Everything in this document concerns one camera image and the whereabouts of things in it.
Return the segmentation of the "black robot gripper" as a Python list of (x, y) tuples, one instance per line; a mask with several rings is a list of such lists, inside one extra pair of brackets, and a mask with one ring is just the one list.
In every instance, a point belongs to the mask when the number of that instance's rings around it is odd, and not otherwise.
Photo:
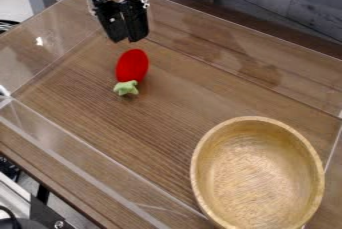
[(91, 2), (102, 27), (115, 43), (127, 37), (132, 42), (138, 42), (149, 35), (149, 0), (91, 0)]

